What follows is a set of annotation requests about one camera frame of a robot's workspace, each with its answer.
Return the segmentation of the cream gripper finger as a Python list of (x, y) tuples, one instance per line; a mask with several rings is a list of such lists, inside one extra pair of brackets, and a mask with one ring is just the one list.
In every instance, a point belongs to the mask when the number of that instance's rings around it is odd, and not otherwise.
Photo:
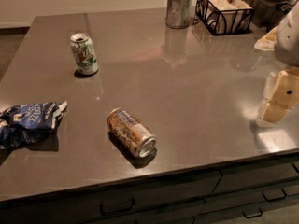
[(271, 72), (263, 90), (257, 124), (277, 124), (299, 102), (299, 68), (287, 66), (279, 73)]

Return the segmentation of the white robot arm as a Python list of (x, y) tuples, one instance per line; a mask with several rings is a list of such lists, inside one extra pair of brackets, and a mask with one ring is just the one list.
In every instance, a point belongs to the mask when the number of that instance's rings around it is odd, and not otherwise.
[(274, 51), (275, 57), (286, 64), (278, 74), (271, 72), (263, 90), (256, 123), (271, 127), (283, 120), (299, 102), (299, 3), (291, 0), (289, 12), (278, 26), (259, 39), (254, 48)]

